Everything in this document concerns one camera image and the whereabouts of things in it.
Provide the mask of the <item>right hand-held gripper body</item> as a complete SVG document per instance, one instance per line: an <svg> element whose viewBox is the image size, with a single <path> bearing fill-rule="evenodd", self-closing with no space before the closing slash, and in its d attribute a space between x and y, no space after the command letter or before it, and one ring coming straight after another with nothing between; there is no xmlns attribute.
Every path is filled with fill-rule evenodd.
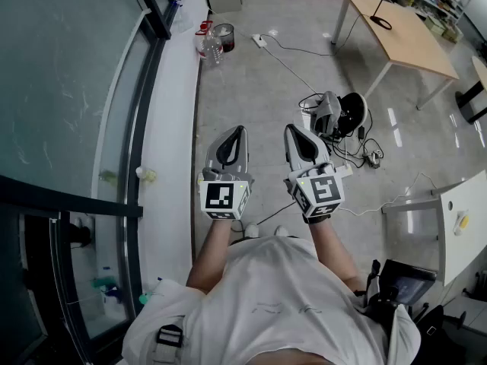
<svg viewBox="0 0 487 365"><path fill-rule="evenodd" d="M345 200L342 177L332 162L291 171L284 183L305 218L331 215Z"/></svg>

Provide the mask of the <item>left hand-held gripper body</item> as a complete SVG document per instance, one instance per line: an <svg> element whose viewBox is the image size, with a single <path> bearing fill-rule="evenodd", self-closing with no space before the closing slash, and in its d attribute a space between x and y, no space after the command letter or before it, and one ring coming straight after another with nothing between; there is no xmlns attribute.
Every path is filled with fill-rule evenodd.
<svg viewBox="0 0 487 365"><path fill-rule="evenodd" d="M240 220L250 199L249 173L222 173L206 167L199 184L200 208L212 220Z"/></svg>

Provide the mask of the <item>person's left forearm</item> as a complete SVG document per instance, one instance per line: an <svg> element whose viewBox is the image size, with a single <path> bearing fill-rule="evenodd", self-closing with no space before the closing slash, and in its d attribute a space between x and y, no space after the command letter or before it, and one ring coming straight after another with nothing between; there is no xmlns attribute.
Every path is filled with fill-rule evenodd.
<svg viewBox="0 0 487 365"><path fill-rule="evenodd" d="M187 287L207 294L222 279L228 256L231 220L212 221L202 248L193 263Z"/></svg>

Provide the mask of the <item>person's right forearm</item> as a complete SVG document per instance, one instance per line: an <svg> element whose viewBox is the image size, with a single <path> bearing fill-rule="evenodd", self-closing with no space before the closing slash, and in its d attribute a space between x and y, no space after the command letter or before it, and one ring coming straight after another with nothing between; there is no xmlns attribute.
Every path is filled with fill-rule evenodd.
<svg viewBox="0 0 487 365"><path fill-rule="evenodd" d="M355 263L338 238L330 219L309 224L318 260L352 292L364 290Z"/></svg>

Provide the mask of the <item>gray cloth bag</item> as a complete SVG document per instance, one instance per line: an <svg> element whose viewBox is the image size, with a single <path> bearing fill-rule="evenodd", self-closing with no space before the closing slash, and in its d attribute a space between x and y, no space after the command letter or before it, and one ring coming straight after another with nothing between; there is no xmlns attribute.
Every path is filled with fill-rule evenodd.
<svg viewBox="0 0 487 365"><path fill-rule="evenodd" d="M339 98L332 91L325 92L311 113L310 127L312 131L319 137L333 135L338 128L341 111Z"/></svg>

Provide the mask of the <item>large clear water bottle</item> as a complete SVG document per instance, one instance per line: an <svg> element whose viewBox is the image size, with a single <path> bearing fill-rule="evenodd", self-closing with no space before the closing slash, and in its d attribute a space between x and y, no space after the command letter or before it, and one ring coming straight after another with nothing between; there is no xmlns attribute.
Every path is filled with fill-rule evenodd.
<svg viewBox="0 0 487 365"><path fill-rule="evenodd" d="M223 61L223 47L220 39L209 30L205 35L202 51L205 54L205 60L210 67L217 67Z"/></svg>

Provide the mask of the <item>black mesh trash bin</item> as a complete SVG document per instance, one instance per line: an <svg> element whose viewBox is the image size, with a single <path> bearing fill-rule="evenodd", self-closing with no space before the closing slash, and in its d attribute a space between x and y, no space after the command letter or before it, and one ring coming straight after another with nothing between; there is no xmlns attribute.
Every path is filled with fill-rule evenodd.
<svg viewBox="0 0 487 365"><path fill-rule="evenodd" d="M235 41L233 25L219 24L214 27L214 33L220 39L224 52L231 52L234 49Z"/></svg>

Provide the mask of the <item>person's white shirt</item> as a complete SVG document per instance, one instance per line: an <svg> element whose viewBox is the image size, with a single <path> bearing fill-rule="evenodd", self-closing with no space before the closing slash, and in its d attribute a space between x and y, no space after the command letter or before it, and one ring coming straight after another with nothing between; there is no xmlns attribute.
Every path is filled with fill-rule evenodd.
<svg viewBox="0 0 487 365"><path fill-rule="evenodd" d="M405 308L391 331L360 308L309 241L246 240L229 248L223 277L207 294L162 280L127 331L122 355L129 365L247 365L296 349L333 365L410 365L421 336ZM183 330L181 348L156 343L159 328L172 324Z"/></svg>

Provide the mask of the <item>black waist-mounted device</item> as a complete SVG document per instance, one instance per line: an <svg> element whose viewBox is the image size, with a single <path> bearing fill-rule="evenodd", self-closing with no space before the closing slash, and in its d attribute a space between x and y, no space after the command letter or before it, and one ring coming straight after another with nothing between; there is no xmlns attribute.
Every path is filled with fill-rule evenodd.
<svg viewBox="0 0 487 365"><path fill-rule="evenodd" d="M410 314L412 306L432 287L437 276L435 270L392 259L381 264L375 259L366 289L355 293L361 301L360 312L391 331L398 307L403 305Z"/></svg>

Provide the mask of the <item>light wooden table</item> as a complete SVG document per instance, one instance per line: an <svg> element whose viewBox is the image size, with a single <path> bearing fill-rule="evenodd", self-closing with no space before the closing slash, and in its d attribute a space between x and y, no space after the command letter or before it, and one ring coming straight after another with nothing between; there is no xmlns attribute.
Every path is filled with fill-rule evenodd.
<svg viewBox="0 0 487 365"><path fill-rule="evenodd" d="M380 0L342 0L331 43L337 44L345 16L349 6L352 6L387 57L386 64L371 82L364 96L369 97L372 94L393 65L427 71L441 76L443 81L416 104L416 109L422 110L457 81L458 74L431 31L412 10L398 4L383 2L377 15L387 20L392 25L392 30L385 30L372 22L370 16L379 2Z"/></svg>

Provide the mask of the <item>yellow white small item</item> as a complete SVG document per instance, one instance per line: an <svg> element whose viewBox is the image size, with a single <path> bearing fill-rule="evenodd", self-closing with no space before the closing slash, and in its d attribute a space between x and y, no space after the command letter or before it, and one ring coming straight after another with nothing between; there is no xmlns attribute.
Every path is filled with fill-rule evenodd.
<svg viewBox="0 0 487 365"><path fill-rule="evenodd" d="M457 212L457 219L454 224L454 235L461 236L463 231L467 228L469 223L469 211L458 211Z"/></svg>

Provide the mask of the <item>round table with black legs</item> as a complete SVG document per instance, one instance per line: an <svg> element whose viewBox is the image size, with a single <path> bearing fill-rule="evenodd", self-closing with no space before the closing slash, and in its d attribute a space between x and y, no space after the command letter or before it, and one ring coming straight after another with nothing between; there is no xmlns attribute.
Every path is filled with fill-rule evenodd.
<svg viewBox="0 0 487 365"><path fill-rule="evenodd" d="M457 91L455 100L463 118L473 125L480 118L487 114L487 106L476 112L472 100L482 92L487 93L487 66L477 56L471 57L473 68L478 76L478 81L465 93Z"/></svg>

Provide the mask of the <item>black window frame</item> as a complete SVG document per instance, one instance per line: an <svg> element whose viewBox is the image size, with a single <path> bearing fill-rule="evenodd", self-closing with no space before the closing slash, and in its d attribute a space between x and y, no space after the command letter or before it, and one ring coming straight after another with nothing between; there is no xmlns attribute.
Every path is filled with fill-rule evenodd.
<svg viewBox="0 0 487 365"><path fill-rule="evenodd" d="M181 0L0 0L0 365L103 365L142 305L142 141Z"/></svg>

